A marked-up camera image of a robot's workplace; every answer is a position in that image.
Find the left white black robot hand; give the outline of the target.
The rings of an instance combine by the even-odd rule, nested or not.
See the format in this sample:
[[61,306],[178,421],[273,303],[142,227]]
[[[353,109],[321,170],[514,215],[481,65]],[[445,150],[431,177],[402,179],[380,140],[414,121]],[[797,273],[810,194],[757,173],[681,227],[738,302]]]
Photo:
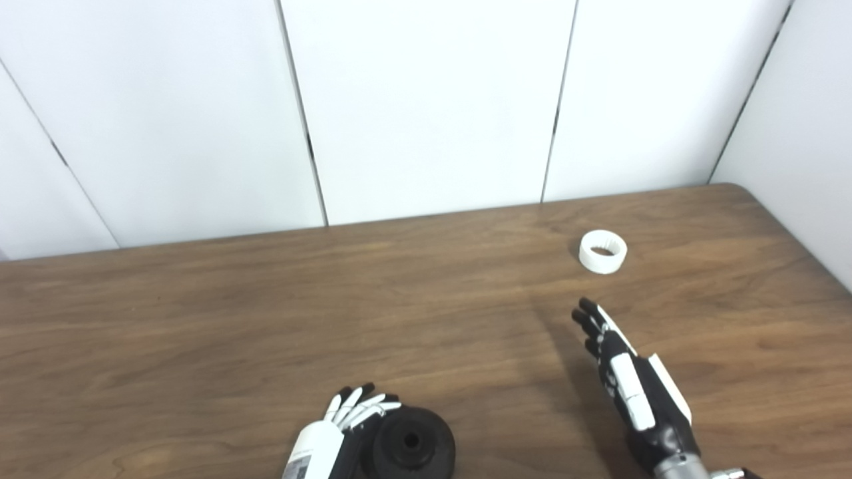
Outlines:
[[343,387],[320,420],[300,431],[282,478],[353,478],[381,422],[403,406],[398,395],[375,393],[375,385]]

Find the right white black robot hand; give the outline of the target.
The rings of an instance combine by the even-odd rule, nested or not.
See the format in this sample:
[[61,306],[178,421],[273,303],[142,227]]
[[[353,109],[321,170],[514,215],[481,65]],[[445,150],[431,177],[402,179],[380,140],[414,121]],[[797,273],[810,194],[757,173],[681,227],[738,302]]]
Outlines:
[[626,442],[639,467],[651,475],[676,456],[700,456],[692,413],[657,355],[642,357],[599,303],[587,297],[572,310],[587,338],[600,384],[626,425]]

